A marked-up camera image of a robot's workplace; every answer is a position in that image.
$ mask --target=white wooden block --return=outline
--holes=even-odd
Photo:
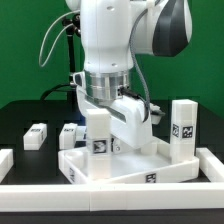
[[[5,178],[13,166],[13,150],[2,149],[0,151],[0,182]]]
[[[24,150],[39,150],[47,137],[46,124],[33,124],[23,136]]]
[[[90,139],[110,137],[110,113],[106,109],[88,109],[87,136]]]
[[[62,128],[62,131],[59,136],[59,148],[60,150],[64,149],[73,149],[76,142],[76,130],[77,124],[65,124]]]
[[[174,100],[170,149],[172,163],[192,160],[195,151],[195,135],[198,104],[191,100]]]
[[[0,187],[0,211],[89,211],[86,185],[19,185]]]
[[[207,148],[196,149],[200,169],[211,182],[224,182],[224,165]]]

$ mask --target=black table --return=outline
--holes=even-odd
[[[156,101],[166,113],[155,136],[169,141],[171,102]],[[34,123],[47,124],[39,151],[24,151],[23,135]],[[84,125],[76,105],[67,101],[15,101],[0,110],[0,149],[12,148],[14,166],[1,184],[69,184],[58,169],[59,134],[65,123]],[[208,147],[224,160],[224,121],[199,105],[197,147]],[[208,181],[200,172],[195,181]],[[224,210],[158,210],[108,212],[0,213],[0,223],[223,223]]]

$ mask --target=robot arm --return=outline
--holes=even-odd
[[[144,120],[141,101],[122,96],[129,87],[133,68],[130,36],[136,18],[135,52],[154,56],[175,56],[189,43],[192,21],[187,0],[66,0],[71,10],[80,7],[81,41],[85,51],[84,71],[74,74],[82,80],[77,88],[79,107],[107,107],[112,114],[111,134],[133,149],[151,142],[151,117]]]

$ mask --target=green wall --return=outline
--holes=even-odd
[[[190,5],[193,37],[188,48],[175,58],[138,59],[147,75],[152,99],[190,97],[224,118],[224,2],[191,0]],[[38,66],[47,28],[68,11],[64,0],[1,0],[0,107],[14,100],[38,99],[44,90],[68,81],[65,37],[59,41],[47,67]],[[52,34],[49,46],[60,28],[58,25]],[[76,46],[79,56],[80,45]],[[133,83],[142,93],[136,76]],[[54,93],[49,99],[64,97]]]

